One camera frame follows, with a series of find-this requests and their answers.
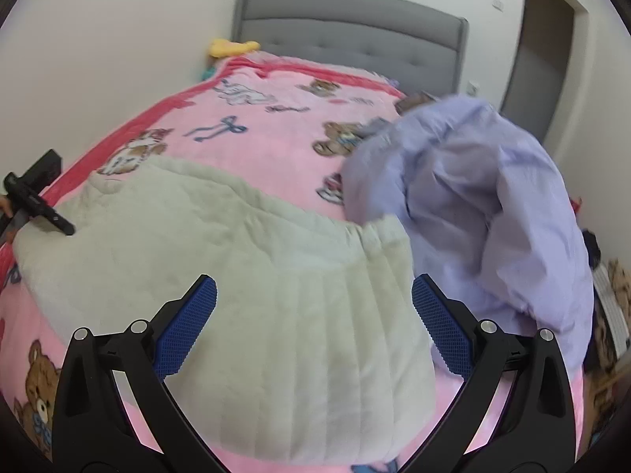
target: silver screw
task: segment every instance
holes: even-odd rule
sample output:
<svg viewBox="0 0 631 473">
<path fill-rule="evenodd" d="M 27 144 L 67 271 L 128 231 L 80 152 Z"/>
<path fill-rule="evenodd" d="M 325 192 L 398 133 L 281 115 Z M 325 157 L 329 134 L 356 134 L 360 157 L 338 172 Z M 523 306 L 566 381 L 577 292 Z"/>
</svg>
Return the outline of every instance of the silver screw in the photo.
<svg viewBox="0 0 631 473">
<path fill-rule="evenodd" d="M 74 337 L 76 340 L 85 340 L 88 337 L 88 330 L 85 327 L 81 327 L 75 331 Z"/>
<path fill-rule="evenodd" d="M 480 324 L 480 327 L 484 332 L 488 332 L 489 334 L 493 334 L 497 330 L 497 326 L 495 325 L 495 323 L 491 322 L 490 320 L 485 320 L 484 322 L 482 322 Z"/>
<path fill-rule="evenodd" d="M 131 324 L 131 331 L 134 334 L 142 334 L 147 329 L 147 323 L 144 320 L 137 320 Z"/>
<path fill-rule="evenodd" d="M 539 335 L 545 341 L 552 341 L 554 339 L 554 333 L 550 329 L 542 329 L 539 331 Z"/>
</svg>

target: pink blanket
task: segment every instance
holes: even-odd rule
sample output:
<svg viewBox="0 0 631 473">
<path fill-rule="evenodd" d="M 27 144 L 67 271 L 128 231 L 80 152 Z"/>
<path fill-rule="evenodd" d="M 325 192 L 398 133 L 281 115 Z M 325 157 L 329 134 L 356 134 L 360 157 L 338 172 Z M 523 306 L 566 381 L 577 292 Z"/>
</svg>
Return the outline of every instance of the pink blanket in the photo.
<svg viewBox="0 0 631 473">
<path fill-rule="evenodd" d="M 362 140 L 358 125 L 397 117 L 401 94 L 378 77 L 333 70 L 296 59 L 249 55 L 224 61 L 210 80 L 167 97 L 103 139 L 45 193 L 50 203 L 68 197 L 99 169 L 124 177 L 151 154 L 187 158 L 222 168 L 267 194 L 331 218 L 343 219 L 339 170 Z M 58 368 L 69 337 L 58 337 L 21 282 L 9 246 L 0 249 L 0 390 L 31 439 L 50 457 L 52 408 Z M 449 407 L 462 381 L 437 370 L 434 417 L 387 465 L 290 467 L 213 448 L 233 472 L 356 473 L 395 471 Z M 510 383 L 499 387 L 469 449 L 485 444 Z M 572 383 L 577 436 L 582 427 L 582 378 Z M 157 448 L 142 416 L 127 407 L 140 440 Z"/>
</svg>

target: human hand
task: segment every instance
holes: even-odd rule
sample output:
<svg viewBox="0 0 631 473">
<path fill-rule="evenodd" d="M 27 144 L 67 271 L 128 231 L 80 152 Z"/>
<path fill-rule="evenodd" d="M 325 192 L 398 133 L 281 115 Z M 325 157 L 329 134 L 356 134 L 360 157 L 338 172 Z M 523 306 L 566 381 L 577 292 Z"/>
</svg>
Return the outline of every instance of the human hand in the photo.
<svg viewBox="0 0 631 473">
<path fill-rule="evenodd" d="M 8 218 L 13 218 L 13 209 L 11 208 L 11 201 L 8 199 L 8 197 L 0 196 L 0 210 Z M 16 233 L 17 233 L 17 231 L 15 231 L 15 230 L 7 231 L 6 241 L 8 243 L 12 243 L 13 242 L 13 238 L 15 238 L 15 234 Z"/>
</svg>

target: teal object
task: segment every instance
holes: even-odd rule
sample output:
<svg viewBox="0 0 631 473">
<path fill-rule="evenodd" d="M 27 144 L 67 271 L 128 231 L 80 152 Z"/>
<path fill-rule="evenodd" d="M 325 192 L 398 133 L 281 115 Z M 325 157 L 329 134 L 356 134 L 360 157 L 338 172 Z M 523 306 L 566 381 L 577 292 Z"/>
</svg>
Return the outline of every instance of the teal object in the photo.
<svg viewBox="0 0 631 473">
<path fill-rule="evenodd" d="M 201 75 L 201 80 L 203 82 L 205 82 L 209 78 L 212 78 L 216 71 L 217 71 L 217 69 L 215 69 L 214 66 L 213 67 L 209 67 L 208 69 L 206 69 L 206 71 L 204 71 L 204 74 Z"/>
</svg>

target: white quilt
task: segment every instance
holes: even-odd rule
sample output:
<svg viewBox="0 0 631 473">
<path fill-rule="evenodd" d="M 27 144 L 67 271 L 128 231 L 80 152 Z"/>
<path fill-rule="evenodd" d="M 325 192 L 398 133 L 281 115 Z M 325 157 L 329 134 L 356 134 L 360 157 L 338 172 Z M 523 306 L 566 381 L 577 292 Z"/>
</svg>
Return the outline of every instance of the white quilt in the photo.
<svg viewBox="0 0 631 473">
<path fill-rule="evenodd" d="M 217 282 L 217 309 L 166 379 L 210 445 L 293 464 L 368 464 L 395 458 L 431 416 L 430 341 L 396 218 L 333 221 L 164 157 L 127 181 L 93 174 L 59 211 L 74 236 L 36 219 L 15 252 L 66 342 L 78 327 L 110 333 L 150 319 L 200 274 Z"/>
</svg>

